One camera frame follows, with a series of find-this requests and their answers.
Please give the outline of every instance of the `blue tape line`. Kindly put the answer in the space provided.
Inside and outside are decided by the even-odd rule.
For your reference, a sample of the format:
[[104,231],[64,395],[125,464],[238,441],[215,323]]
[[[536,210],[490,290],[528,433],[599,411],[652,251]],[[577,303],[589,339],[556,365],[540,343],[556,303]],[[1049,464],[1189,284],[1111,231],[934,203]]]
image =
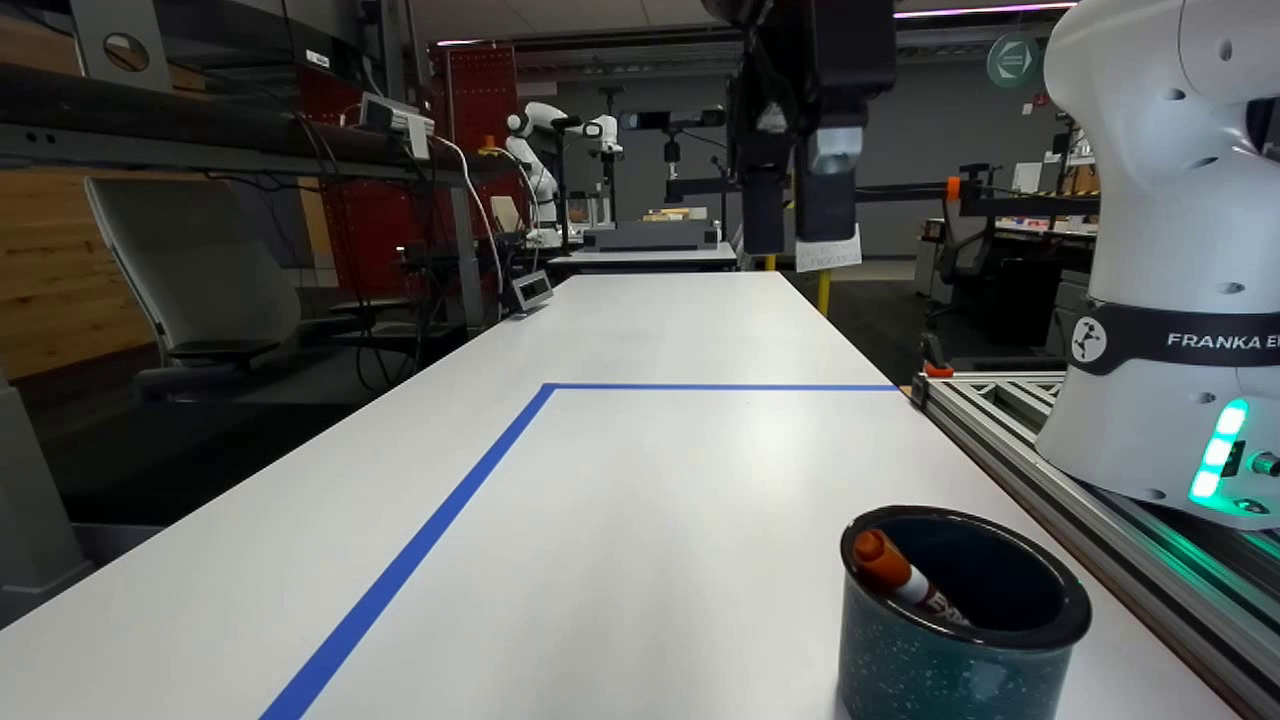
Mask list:
[[554,383],[556,390],[848,390],[878,395],[898,390],[894,383]]
[[324,683],[346,667],[368,629],[383,614],[397,591],[412,581],[412,572],[434,555],[454,521],[470,507],[470,498],[485,488],[494,468],[512,453],[524,426],[543,411],[556,388],[540,388],[519,415],[496,435],[496,444],[474,464],[474,470],[443,495],[443,502],[427,514],[424,529],[401,548],[401,555],[372,581],[372,588],[356,598],[356,608],[324,634],[324,643],[309,656],[309,664],[279,688],[279,697],[263,706],[263,720],[296,720],[304,715]]
[[391,608],[412,572],[434,555],[454,521],[474,502],[494,468],[517,449],[528,425],[548,406],[556,390],[898,390],[894,383],[543,383],[519,415],[490,444],[474,470],[443,495],[443,502],[412,532],[401,555],[368,584],[356,608],[324,634],[304,667],[263,706],[263,720],[304,715],[346,658],[360,647],[368,629]]

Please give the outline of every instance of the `white table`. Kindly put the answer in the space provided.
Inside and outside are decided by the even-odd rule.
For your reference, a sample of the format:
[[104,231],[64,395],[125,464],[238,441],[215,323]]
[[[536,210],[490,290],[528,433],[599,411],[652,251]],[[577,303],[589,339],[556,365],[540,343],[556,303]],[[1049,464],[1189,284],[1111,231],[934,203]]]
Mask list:
[[[7,629],[0,715],[832,720],[879,502],[1059,551],[780,275],[589,275]],[[1227,715],[1080,581],[1059,715]]]

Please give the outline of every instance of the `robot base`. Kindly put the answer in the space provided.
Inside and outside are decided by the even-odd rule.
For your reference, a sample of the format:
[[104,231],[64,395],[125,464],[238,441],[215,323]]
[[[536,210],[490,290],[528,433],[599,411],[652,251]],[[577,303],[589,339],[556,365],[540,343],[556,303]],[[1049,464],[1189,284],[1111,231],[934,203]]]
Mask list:
[[1133,358],[1067,373],[1036,453],[1059,470],[1226,529],[1280,529],[1280,373]]

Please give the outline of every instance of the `black cup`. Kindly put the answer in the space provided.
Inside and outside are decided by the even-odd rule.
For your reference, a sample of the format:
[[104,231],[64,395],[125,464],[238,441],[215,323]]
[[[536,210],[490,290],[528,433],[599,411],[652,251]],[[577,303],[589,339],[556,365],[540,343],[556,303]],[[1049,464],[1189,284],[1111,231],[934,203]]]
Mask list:
[[869,720],[1049,720],[1091,605],[1031,539],[947,507],[879,507],[879,529],[973,629],[860,584],[844,561],[841,698]]

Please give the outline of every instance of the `chair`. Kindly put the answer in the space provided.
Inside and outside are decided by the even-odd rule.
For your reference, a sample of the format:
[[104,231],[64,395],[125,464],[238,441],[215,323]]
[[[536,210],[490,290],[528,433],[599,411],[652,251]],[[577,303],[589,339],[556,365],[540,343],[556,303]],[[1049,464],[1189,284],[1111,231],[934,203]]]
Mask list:
[[327,339],[352,343],[363,310],[304,321],[302,296],[238,197],[214,179],[90,179],[104,242],[157,327],[143,390],[279,373]]

